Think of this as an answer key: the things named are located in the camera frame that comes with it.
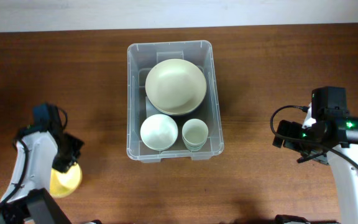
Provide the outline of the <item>grey cup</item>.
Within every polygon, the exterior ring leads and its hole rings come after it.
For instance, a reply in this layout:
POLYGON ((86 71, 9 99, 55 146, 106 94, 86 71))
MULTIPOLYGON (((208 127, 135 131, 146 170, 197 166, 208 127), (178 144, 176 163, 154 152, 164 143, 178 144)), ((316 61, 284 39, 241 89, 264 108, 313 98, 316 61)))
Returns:
POLYGON ((202 142, 202 143, 199 143, 199 144, 193 144, 191 142, 188 142, 186 140, 183 140, 183 142, 185 143, 185 145, 188 145, 188 146, 193 146, 193 147, 198 147, 198 146, 204 146, 206 141, 202 142))

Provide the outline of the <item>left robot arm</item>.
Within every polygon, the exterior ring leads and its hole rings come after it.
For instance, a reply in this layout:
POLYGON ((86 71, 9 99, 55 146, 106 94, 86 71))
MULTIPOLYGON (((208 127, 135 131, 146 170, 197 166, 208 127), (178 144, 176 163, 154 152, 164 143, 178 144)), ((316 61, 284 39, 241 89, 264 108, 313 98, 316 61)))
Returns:
POLYGON ((33 108, 34 122, 12 140, 14 171, 0 201, 0 223, 69 223, 50 191, 51 173, 68 174, 78 163, 84 142, 65 129, 66 112, 44 103, 33 108))

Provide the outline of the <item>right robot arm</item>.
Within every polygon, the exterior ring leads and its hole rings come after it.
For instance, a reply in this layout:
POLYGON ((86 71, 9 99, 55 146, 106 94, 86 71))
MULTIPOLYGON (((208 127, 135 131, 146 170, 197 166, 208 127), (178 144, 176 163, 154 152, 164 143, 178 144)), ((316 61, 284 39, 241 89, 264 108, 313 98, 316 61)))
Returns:
POLYGON ((298 163, 317 161, 329 166, 342 223, 358 223, 358 117, 347 109, 345 88, 314 89, 311 103, 299 110, 306 113, 303 123, 282 120, 270 127, 273 145, 298 152, 298 163))

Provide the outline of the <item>yellow small bowl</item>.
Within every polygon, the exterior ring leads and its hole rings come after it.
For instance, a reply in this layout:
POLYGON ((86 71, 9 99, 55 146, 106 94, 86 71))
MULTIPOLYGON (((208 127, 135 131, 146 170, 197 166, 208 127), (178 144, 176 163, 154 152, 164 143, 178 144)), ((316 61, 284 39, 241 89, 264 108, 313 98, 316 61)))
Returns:
POLYGON ((52 169, 49 193, 53 198, 63 198, 72 194, 81 184, 82 170, 78 163, 71 166, 66 173, 52 169))

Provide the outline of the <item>white small bowl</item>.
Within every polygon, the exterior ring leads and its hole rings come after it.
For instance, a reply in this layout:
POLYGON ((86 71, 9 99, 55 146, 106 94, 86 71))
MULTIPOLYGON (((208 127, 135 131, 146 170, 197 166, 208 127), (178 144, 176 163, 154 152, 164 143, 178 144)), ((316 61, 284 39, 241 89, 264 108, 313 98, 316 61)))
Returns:
POLYGON ((155 114, 142 123, 140 136, 148 147, 173 146, 178 137, 178 126, 171 117, 165 114, 155 114))

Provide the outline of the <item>mint green small bowl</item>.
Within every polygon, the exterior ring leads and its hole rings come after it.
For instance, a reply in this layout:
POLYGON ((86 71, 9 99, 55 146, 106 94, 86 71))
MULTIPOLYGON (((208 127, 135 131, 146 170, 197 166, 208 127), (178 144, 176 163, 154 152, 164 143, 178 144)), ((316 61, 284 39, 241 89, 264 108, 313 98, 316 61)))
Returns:
POLYGON ((152 147, 148 147, 148 146, 147 146, 147 148, 148 148, 148 149, 151 149, 151 150, 153 150, 153 151, 166 151, 167 149, 170 149, 171 146, 165 147, 165 148, 152 148, 152 147))

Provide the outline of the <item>cream bowl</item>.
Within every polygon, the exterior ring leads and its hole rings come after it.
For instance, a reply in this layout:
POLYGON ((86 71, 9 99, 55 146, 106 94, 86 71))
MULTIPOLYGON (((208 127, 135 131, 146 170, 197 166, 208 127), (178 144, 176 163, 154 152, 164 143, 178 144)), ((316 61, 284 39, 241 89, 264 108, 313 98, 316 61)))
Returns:
POLYGON ((207 82, 195 64, 183 59, 168 59, 151 69, 145 81, 145 92, 157 108, 182 113, 203 102, 207 82))

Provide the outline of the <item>cream white cup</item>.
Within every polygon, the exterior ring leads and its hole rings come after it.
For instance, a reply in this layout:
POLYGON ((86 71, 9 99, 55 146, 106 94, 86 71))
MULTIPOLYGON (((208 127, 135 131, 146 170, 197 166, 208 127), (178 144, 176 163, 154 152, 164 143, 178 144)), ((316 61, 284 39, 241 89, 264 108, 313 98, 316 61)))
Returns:
POLYGON ((200 119, 190 119, 182 127, 183 139, 193 144, 199 144, 207 140, 208 126, 200 119))

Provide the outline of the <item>mint green cup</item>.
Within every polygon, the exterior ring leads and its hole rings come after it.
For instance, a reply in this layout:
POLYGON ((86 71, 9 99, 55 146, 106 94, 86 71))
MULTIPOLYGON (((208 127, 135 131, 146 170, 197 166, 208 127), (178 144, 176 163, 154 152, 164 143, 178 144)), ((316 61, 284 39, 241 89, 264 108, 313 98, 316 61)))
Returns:
POLYGON ((185 147, 191 152, 197 152, 203 148, 203 146, 193 147, 193 146, 188 146, 188 145, 186 145, 185 147))

